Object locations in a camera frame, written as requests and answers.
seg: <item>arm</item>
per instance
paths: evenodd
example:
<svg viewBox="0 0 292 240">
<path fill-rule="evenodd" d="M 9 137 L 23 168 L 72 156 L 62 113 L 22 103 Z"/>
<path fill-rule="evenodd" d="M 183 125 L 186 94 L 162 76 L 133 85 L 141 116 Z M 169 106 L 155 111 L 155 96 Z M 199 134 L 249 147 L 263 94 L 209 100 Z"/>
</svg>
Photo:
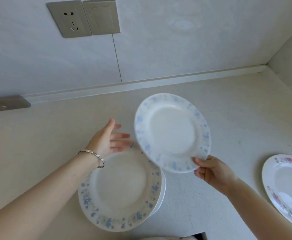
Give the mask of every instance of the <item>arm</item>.
<svg viewBox="0 0 292 240">
<path fill-rule="evenodd" d="M 257 239 L 292 239 L 292 224 L 224 162 L 210 155 L 207 160 L 194 158 L 194 162 L 200 166 L 195 175 L 228 197 Z"/>
<path fill-rule="evenodd" d="M 98 131 L 86 149 L 105 155 L 123 151 L 127 141 L 112 141 L 129 138 L 129 134 L 112 133 L 114 119 Z M 59 211 L 76 192 L 87 174 L 97 168 L 99 161 L 90 153 L 80 153 L 62 165 L 37 185 L 0 210 L 0 239 L 37 239 L 49 226 Z"/>
</svg>

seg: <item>beige countertop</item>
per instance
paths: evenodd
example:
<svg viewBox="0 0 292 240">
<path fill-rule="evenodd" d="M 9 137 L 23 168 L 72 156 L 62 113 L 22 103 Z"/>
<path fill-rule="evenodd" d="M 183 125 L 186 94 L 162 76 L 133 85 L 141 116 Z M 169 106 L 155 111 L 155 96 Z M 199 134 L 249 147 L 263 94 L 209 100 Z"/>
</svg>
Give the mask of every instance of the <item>beige countertop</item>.
<svg viewBox="0 0 292 240">
<path fill-rule="evenodd" d="M 264 161 L 292 154 L 292 92 L 263 73 L 36 104 L 0 112 L 0 208 L 82 149 L 108 118 L 133 135 L 134 114 L 144 98 L 174 93 L 194 104 L 212 134 L 211 154 L 266 197 Z M 162 206 L 137 228 L 108 233 L 92 225 L 70 199 L 41 239 L 138 239 L 206 232 L 211 239 L 255 239 L 228 199 L 193 173 L 165 172 Z"/>
</svg>

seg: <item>white plate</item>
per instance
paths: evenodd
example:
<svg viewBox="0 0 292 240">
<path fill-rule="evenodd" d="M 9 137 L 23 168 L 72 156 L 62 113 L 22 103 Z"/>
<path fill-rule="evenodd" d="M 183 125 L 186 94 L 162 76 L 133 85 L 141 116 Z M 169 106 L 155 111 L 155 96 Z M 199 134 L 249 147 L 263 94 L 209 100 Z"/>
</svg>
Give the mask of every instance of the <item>white plate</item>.
<svg viewBox="0 0 292 240">
<path fill-rule="evenodd" d="M 162 205 L 163 200 L 164 200 L 164 196 L 165 196 L 165 192 L 166 192 L 166 177 L 165 177 L 163 170 L 160 170 L 160 172 L 162 174 L 162 188 L 160 190 L 160 198 L 159 198 L 154 210 L 152 211 L 152 213 L 149 216 L 155 214 L 156 211 L 158 211 L 158 209 L 160 208 L 160 206 Z"/>
<path fill-rule="evenodd" d="M 137 141 L 155 164 L 173 173 L 194 171 L 192 156 L 206 159 L 211 138 L 205 118 L 184 98 L 154 94 L 145 99 L 135 115 Z"/>
<path fill-rule="evenodd" d="M 292 223 L 292 156 L 270 157 L 264 163 L 262 179 L 273 205 Z"/>
<path fill-rule="evenodd" d="M 78 189 L 86 217 L 101 229 L 123 232 L 150 216 L 160 198 L 160 169 L 135 143 L 125 152 L 105 157 Z"/>
</svg>

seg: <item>bracelet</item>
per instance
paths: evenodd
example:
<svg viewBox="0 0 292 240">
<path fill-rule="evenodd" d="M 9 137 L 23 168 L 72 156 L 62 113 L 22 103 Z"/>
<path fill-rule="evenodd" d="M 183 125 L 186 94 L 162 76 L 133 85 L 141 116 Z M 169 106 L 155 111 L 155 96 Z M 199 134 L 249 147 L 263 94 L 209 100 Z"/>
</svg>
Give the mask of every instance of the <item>bracelet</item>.
<svg viewBox="0 0 292 240">
<path fill-rule="evenodd" d="M 94 156 L 96 156 L 98 159 L 100 159 L 100 161 L 103 162 L 103 165 L 102 165 L 102 166 L 99 165 L 98 168 L 103 168 L 103 167 L 105 166 L 104 159 L 101 158 L 100 155 L 97 154 L 96 152 L 93 152 L 93 151 L 88 150 L 88 149 L 84 149 L 84 150 L 79 151 L 78 154 L 81 153 L 81 152 L 88 152 L 88 153 L 91 153 L 91 154 L 93 154 Z"/>
</svg>

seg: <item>hand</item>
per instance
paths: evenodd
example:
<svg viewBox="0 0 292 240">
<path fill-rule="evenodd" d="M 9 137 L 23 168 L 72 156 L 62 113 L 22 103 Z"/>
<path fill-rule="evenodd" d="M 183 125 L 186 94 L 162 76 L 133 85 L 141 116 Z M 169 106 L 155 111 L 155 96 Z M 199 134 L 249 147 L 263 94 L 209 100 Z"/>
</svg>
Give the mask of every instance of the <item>hand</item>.
<svg viewBox="0 0 292 240">
<path fill-rule="evenodd" d="M 228 196 L 237 179 L 233 170 L 217 157 L 211 155 L 206 160 L 194 157 L 194 162 L 200 166 L 195 170 L 195 175 Z"/>
<path fill-rule="evenodd" d="M 115 120 L 110 119 L 100 131 L 90 140 L 85 149 L 100 154 L 102 157 L 112 152 L 122 152 L 126 146 L 132 145 L 130 141 L 114 141 L 114 139 L 129 138 L 130 134 L 112 133 L 114 129 L 119 129 L 121 125 L 115 125 Z"/>
</svg>

